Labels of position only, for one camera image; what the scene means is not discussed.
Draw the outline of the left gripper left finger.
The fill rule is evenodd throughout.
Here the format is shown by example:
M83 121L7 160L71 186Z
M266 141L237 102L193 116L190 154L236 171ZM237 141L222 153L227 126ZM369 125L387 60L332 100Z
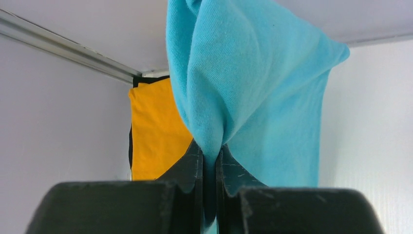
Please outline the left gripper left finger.
M156 180L64 182L37 207L28 234L201 234L203 154L192 142Z

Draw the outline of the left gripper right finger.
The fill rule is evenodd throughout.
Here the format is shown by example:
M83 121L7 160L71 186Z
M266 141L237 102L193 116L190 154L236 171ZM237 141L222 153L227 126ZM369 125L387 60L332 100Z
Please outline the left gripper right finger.
M223 146L216 160L219 234L381 234L366 197L351 189L268 187Z

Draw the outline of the teal polo shirt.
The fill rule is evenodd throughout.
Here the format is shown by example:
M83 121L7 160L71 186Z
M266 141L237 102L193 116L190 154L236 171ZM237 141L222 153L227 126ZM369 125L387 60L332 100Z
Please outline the teal polo shirt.
M317 187L330 71L346 44L273 0L170 0L166 48L179 114L204 155L204 231L216 233L223 145L271 187Z

